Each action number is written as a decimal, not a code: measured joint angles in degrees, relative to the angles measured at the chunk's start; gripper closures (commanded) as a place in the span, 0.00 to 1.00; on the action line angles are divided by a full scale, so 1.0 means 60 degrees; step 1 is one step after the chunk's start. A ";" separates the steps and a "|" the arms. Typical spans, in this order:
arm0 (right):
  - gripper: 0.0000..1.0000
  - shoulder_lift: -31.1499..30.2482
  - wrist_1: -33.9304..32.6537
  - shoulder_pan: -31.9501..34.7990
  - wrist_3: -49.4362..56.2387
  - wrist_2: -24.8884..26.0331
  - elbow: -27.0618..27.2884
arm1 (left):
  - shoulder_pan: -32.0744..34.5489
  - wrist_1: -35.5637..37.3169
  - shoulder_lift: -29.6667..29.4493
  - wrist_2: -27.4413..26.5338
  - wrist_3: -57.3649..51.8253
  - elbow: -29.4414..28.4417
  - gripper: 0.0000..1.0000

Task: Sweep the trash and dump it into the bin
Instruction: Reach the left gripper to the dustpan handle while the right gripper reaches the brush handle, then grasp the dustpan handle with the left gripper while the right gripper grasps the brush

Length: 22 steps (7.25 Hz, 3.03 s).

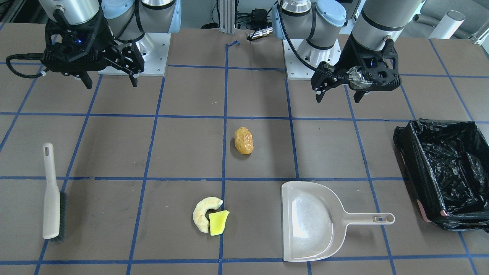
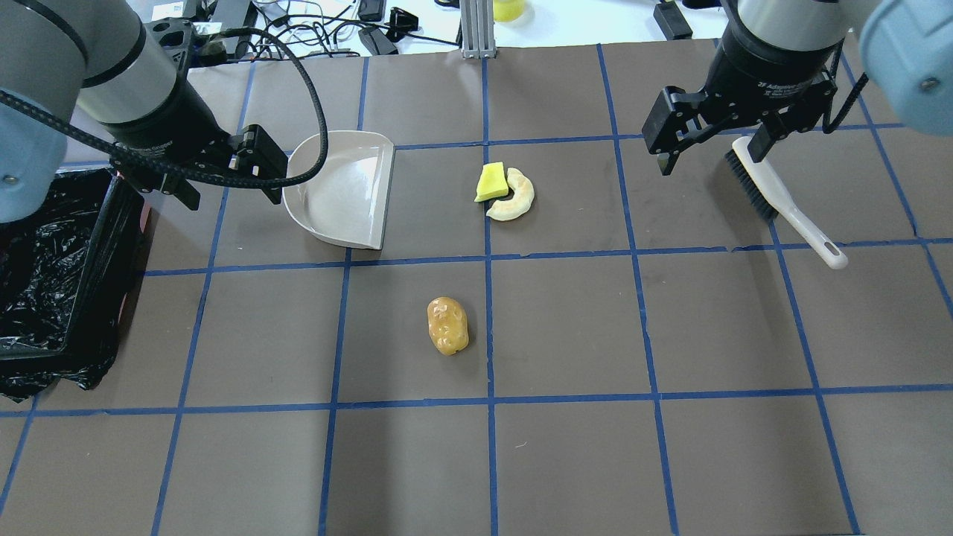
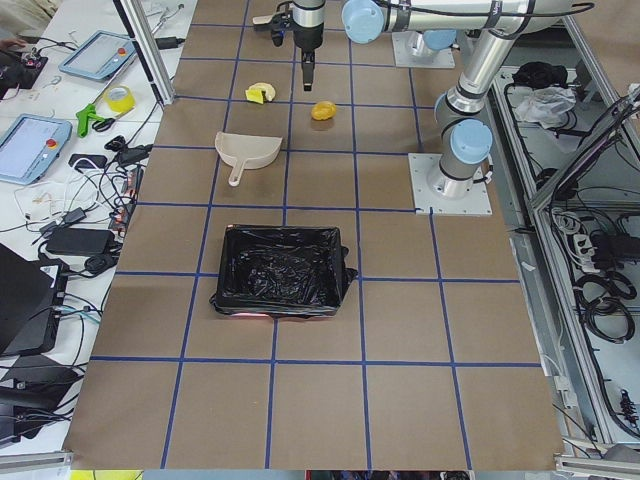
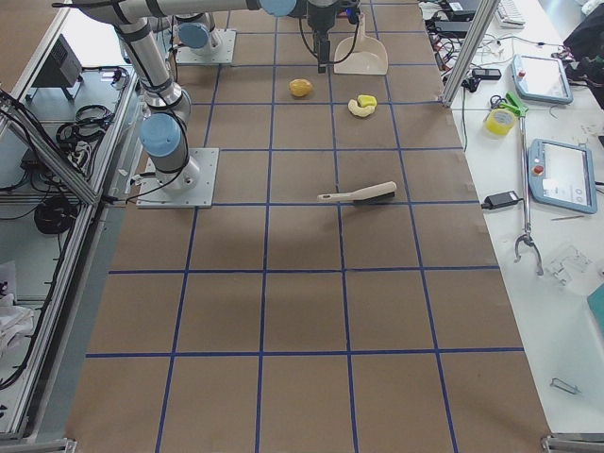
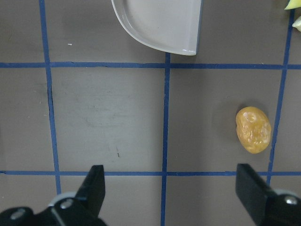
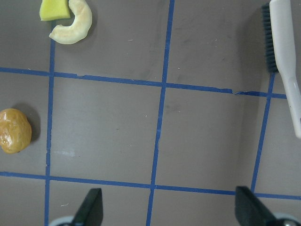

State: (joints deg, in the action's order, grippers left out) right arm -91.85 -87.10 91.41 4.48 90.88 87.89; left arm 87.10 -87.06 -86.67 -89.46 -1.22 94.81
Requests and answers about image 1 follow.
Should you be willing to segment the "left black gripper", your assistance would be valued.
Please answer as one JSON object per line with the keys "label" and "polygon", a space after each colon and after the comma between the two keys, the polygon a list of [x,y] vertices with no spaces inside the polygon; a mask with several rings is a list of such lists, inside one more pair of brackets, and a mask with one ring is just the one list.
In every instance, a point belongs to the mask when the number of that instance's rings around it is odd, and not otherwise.
{"label": "left black gripper", "polygon": [[347,84],[355,90],[353,100],[360,103],[366,92],[389,92],[397,89],[402,80],[398,71],[398,53],[392,36],[381,40],[380,50],[360,45],[348,38],[335,65],[322,61],[311,77],[311,88],[316,91],[316,102],[321,103],[325,91]]}

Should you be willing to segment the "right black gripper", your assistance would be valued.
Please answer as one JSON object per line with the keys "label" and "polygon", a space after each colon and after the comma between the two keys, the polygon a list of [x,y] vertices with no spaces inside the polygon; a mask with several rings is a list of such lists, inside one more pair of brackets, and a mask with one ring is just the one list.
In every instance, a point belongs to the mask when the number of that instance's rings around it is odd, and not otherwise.
{"label": "right black gripper", "polygon": [[51,71],[79,77],[87,89],[93,81],[88,72],[111,66],[129,75],[138,87],[144,60],[134,41],[117,44],[101,8],[50,8],[44,29],[46,49],[41,61]]}

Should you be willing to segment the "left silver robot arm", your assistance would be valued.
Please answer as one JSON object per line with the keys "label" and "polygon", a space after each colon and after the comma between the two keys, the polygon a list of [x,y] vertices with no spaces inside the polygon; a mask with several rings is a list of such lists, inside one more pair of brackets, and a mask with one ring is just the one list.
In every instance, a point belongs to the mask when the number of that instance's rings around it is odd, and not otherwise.
{"label": "left silver robot arm", "polygon": [[280,0],[271,7],[274,35],[286,40],[295,57],[313,71],[316,101],[328,90],[347,85],[356,103],[369,92],[391,92],[402,84],[395,42],[419,0],[367,0],[340,51],[329,61],[347,11],[335,0]]}

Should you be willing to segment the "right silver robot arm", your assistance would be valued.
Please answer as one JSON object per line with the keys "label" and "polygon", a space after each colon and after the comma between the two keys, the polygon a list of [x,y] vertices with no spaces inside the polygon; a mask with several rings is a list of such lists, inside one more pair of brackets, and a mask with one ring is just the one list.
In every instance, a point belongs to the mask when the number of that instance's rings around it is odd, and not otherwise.
{"label": "right silver robot arm", "polygon": [[42,0],[49,19],[44,28],[42,64],[73,76],[87,89],[89,72],[164,76],[170,38],[181,28],[180,0]]}

